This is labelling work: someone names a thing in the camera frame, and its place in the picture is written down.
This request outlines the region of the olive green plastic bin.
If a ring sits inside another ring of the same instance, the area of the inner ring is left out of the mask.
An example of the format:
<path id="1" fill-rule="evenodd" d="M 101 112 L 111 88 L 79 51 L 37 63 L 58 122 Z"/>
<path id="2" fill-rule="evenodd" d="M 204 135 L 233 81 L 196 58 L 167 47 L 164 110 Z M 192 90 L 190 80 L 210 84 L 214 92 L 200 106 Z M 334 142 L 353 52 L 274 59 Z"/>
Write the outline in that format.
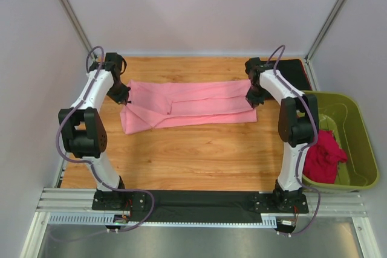
<path id="1" fill-rule="evenodd" d="M 371 189 L 379 180 L 379 170 L 357 103 L 342 94 L 312 93 L 317 98 L 319 129 L 333 131 L 348 161 L 339 164 L 334 184 L 314 182 L 304 175 L 303 183 L 325 193 Z"/>

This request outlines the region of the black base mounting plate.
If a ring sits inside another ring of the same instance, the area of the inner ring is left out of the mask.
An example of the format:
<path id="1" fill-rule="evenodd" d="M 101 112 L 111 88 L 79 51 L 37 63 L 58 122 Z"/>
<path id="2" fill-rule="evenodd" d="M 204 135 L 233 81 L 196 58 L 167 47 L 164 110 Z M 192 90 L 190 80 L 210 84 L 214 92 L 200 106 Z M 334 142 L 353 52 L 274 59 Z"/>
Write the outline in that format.
<path id="1" fill-rule="evenodd" d="M 255 223 L 261 215 L 306 214 L 304 194 L 294 197 L 272 193 L 231 191 L 151 190 L 103 192 L 93 197 L 93 210 L 130 212 L 129 220 L 147 222 Z"/>

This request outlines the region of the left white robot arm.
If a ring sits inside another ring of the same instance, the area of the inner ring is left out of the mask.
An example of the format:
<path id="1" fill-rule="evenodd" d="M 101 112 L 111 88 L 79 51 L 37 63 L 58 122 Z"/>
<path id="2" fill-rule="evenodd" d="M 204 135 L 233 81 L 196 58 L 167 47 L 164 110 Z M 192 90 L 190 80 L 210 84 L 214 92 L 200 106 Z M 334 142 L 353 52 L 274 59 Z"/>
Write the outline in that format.
<path id="1" fill-rule="evenodd" d="M 79 98 L 58 113 L 57 141 L 63 142 L 60 154 L 74 155 L 72 163 L 85 164 L 96 182 L 93 210 L 127 210 L 128 197 L 121 176 L 106 154 L 108 137 L 99 112 L 105 97 L 118 105 L 129 103 L 130 87 L 121 81 L 127 67 L 118 53 L 106 53 L 102 62 L 86 68 L 88 81 Z"/>

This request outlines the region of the left aluminium frame post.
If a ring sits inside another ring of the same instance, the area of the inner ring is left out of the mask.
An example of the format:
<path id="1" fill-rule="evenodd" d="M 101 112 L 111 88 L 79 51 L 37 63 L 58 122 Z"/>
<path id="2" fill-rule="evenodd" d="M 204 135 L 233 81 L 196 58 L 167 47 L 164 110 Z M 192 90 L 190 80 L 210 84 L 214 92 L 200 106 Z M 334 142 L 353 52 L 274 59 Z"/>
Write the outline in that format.
<path id="1" fill-rule="evenodd" d="M 85 47 L 87 51 L 91 51 L 93 48 L 91 45 L 91 42 L 88 38 L 88 36 L 85 33 L 85 30 L 83 29 L 78 17 L 76 16 L 76 13 L 73 9 L 73 6 L 71 5 L 69 0 L 58 0 L 67 16 L 67 18 L 70 20 L 71 25 L 75 29 L 75 32 L 77 33 L 82 45 Z"/>

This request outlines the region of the aluminium frame post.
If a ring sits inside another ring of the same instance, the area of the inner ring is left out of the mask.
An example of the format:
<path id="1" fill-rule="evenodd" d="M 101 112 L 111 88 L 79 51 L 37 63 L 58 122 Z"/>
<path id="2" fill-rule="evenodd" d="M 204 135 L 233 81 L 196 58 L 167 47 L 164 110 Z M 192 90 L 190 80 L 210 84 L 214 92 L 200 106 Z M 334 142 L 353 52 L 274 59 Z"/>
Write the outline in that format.
<path id="1" fill-rule="evenodd" d="M 329 12 L 324 24 L 323 24 L 323 26 L 319 30 L 316 38 L 314 39 L 314 41 L 310 47 L 310 49 L 308 50 L 308 52 L 305 55 L 306 62 L 310 62 L 312 60 L 312 58 L 314 57 L 314 55 L 317 53 L 320 45 L 322 44 L 322 42 L 324 41 L 325 37 L 327 36 L 329 30 L 333 26 L 334 21 L 336 20 L 336 18 L 338 17 L 338 15 L 342 11 L 342 9 L 344 8 L 346 2 L 347 2 L 347 0 L 336 0 L 335 1 L 332 9 L 330 10 L 330 12 Z"/>
<path id="2" fill-rule="evenodd" d="M 88 38 L 88 36 L 85 33 L 85 30 L 83 29 L 78 17 L 76 16 L 76 13 L 73 9 L 73 6 L 71 5 L 69 0 L 58 0 L 67 16 L 67 18 L 70 20 L 71 25 L 75 29 L 75 32 L 77 33 L 82 45 L 85 47 L 87 51 L 91 51 L 93 48 L 91 45 L 91 42 Z"/>

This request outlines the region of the magenta t-shirt in bin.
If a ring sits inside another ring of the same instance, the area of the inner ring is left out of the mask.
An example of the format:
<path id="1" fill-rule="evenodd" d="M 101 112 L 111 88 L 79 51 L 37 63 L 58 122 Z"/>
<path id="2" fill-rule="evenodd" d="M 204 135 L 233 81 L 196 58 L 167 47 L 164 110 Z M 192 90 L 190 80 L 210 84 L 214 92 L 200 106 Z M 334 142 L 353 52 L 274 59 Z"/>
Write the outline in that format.
<path id="1" fill-rule="evenodd" d="M 314 182 L 334 184 L 339 164 L 347 161 L 348 156 L 333 131 L 320 130 L 317 143 L 307 152 L 303 175 Z"/>

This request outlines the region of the right aluminium frame post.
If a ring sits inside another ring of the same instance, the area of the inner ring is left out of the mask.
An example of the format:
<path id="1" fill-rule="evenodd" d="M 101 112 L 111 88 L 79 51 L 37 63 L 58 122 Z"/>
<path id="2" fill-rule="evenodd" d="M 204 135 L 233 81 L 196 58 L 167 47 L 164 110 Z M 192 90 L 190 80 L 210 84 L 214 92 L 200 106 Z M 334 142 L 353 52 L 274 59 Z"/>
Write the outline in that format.
<path id="1" fill-rule="evenodd" d="M 324 24 L 323 24 L 323 26 L 319 30 L 316 38 L 314 39 L 314 41 L 310 47 L 310 49 L 308 50 L 308 52 L 305 55 L 306 62 L 310 62 L 312 60 L 312 58 L 314 57 L 314 55 L 317 53 L 320 45 L 322 44 L 322 42 L 324 41 L 325 37 L 327 36 L 329 30 L 333 26 L 334 21 L 336 20 L 336 18 L 338 17 L 338 15 L 342 11 L 342 9 L 344 8 L 346 2 L 347 2 L 347 0 L 336 0 L 335 1 L 332 9 L 330 10 L 330 12 L 329 12 Z"/>

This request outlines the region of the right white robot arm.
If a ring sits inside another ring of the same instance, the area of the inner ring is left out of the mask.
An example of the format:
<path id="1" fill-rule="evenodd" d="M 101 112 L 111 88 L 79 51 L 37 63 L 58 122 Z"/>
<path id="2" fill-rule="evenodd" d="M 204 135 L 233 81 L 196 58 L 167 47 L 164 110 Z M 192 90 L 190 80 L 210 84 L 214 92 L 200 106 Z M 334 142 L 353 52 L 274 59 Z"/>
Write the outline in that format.
<path id="1" fill-rule="evenodd" d="M 278 134 L 284 143 L 281 172 L 271 193 L 254 197 L 256 208 L 265 213 L 289 213 L 298 209 L 306 213 L 306 197 L 302 193 L 302 171 L 310 146 L 318 137 L 317 97 L 296 89 L 277 70 L 276 64 L 263 63 L 254 57 L 245 63 L 250 88 L 246 100 L 252 108 L 273 97 L 280 105 Z"/>

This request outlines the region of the pink t-shirt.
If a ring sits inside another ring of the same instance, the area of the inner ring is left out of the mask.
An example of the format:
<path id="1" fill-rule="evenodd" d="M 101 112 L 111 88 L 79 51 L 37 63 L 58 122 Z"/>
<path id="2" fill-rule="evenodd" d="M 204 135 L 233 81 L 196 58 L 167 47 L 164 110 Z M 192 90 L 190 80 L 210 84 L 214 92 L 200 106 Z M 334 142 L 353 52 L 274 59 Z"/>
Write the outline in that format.
<path id="1" fill-rule="evenodd" d="M 131 80 L 129 101 L 120 112 L 125 134 L 200 124 L 254 123 L 246 100 L 248 80 L 151 83 Z"/>

